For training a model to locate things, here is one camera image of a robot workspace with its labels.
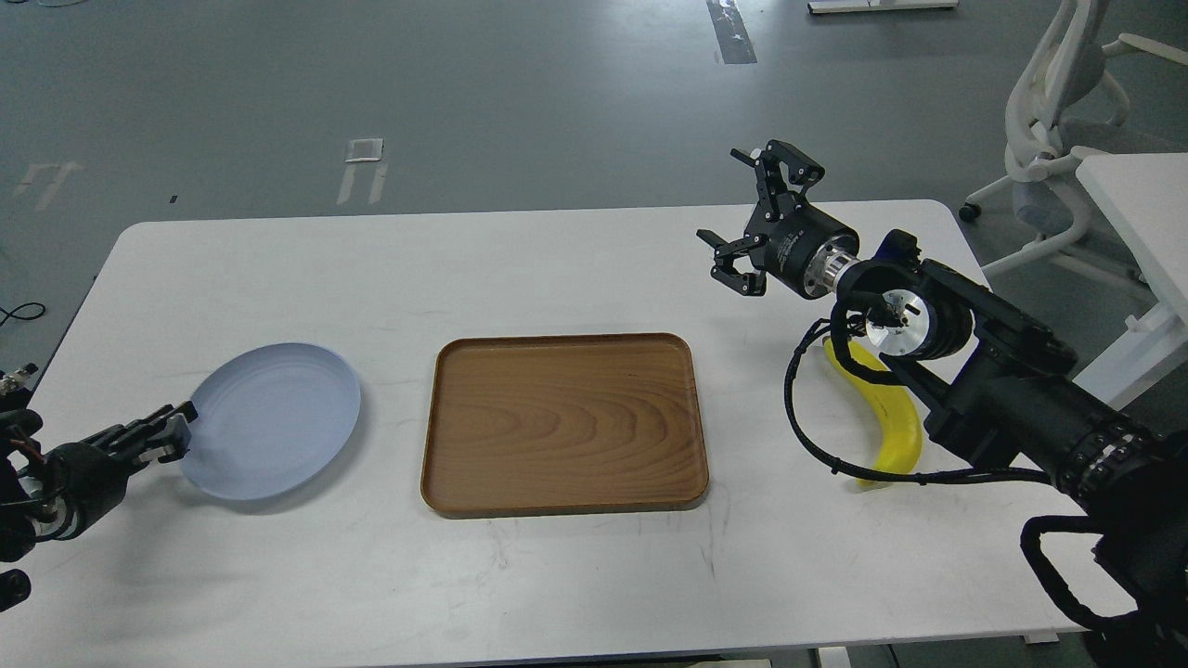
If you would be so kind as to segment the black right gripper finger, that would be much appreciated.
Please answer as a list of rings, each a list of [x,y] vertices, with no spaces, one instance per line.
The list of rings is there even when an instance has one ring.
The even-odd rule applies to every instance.
[[[745,297],[762,297],[767,294],[767,271],[756,269],[742,272],[735,266],[740,259],[750,258],[752,252],[762,251],[767,246],[765,234],[747,234],[747,237],[728,242],[722,237],[718,237],[714,231],[697,229],[697,237],[713,251],[713,266],[710,267],[713,279]]]
[[[751,153],[729,149],[729,156],[756,174],[756,216],[760,223],[777,223],[805,204],[807,191],[826,170],[802,149],[783,140],[769,140]]]

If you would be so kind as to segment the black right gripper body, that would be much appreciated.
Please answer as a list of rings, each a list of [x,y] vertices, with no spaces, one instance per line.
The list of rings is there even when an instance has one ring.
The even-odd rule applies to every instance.
[[[829,250],[849,256],[859,250],[857,232],[811,204],[794,207],[794,212],[782,218],[756,206],[750,218],[750,237],[762,240],[750,250],[756,295],[767,291],[767,278],[772,277],[802,300],[822,300],[832,290],[826,285]]]

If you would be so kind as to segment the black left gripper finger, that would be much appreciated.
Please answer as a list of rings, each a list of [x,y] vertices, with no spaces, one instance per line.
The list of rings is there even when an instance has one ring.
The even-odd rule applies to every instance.
[[[165,405],[151,415],[126,426],[122,436],[122,462],[147,465],[175,462],[189,453],[192,437],[190,424],[197,420],[191,401]]]

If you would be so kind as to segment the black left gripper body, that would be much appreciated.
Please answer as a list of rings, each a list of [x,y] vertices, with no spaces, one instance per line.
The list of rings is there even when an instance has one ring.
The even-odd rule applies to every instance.
[[[48,453],[45,490],[72,508],[116,508],[129,478],[148,466],[140,460],[147,428],[146,422],[116,424],[59,445]]]

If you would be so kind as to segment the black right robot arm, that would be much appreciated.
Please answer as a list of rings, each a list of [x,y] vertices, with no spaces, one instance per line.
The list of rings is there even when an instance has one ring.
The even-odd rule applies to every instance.
[[[801,149],[772,139],[731,157],[754,171],[758,195],[741,238],[697,232],[714,253],[713,279],[760,297],[775,277],[802,300],[834,300],[784,374],[784,409],[802,447],[866,481],[1045,483],[1081,512],[1028,519],[1020,550],[1053,605],[1088,631],[1094,662],[1183,667],[1184,431],[1157,434],[1087,393],[1068,376],[1075,352],[1050,328],[922,258],[912,234],[890,231],[860,258],[857,231],[807,198],[826,171]],[[794,412],[794,382],[820,338],[857,380],[921,399],[925,435],[963,470],[879,472],[819,448]]]

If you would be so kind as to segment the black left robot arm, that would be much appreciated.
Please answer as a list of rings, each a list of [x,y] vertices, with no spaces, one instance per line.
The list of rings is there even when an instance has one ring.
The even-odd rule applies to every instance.
[[[10,565],[39,543],[77,538],[124,502],[133,475],[187,456],[200,418],[191,402],[165,405],[46,450],[34,440],[42,415],[29,408],[37,371],[34,363],[4,371],[1,548]]]

